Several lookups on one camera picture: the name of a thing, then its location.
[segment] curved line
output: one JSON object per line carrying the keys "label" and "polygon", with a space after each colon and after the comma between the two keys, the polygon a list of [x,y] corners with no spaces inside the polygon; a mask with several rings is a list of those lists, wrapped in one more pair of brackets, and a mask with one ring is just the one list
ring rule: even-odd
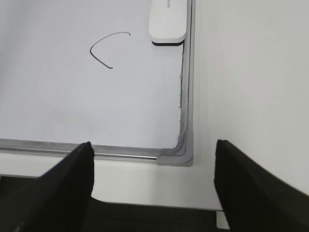
{"label": "curved line", "polygon": [[113,69],[113,67],[108,66],[108,65],[105,64],[103,61],[101,61],[99,58],[97,58],[97,57],[92,53],[92,48],[93,48],[97,43],[99,43],[100,41],[106,39],[107,37],[110,37],[110,36],[116,35],[116,34],[121,34],[121,33],[128,34],[129,36],[131,36],[131,33],[130,33],[130,32],[126,32],[126,31],[116,32],[116,33],[110,34],[110,35],[105,36],[105,37],[103,37],[102,39],[96,41],[95,44],[92,45],[91,48],[90,48],[90,54],[92,55],[92,57],[93,57],[94,59],[96,59],[99,63],[103,64],[103,65],[104,65],[106,68],[108,68],[108,69]]}

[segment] whiteboard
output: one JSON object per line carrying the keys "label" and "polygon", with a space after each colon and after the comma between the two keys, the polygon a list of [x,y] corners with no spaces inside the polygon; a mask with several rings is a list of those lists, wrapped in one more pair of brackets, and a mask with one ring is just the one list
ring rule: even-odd
{"label": "whiteboard", "polygon": [[150,4],[10,1],[1,24],[0,138],[175,147],[183,46],[152,45]]}

